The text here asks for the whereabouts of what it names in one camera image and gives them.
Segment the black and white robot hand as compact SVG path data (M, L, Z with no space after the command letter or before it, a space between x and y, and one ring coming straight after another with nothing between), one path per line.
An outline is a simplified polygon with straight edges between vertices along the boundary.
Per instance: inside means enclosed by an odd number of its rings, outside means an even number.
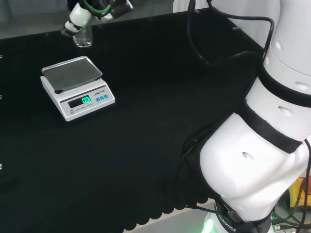
M64 24L62 34L74 36L92 18L99 21L117 19L133 9L134 5L129 0L76 0L69 11L69 19Z

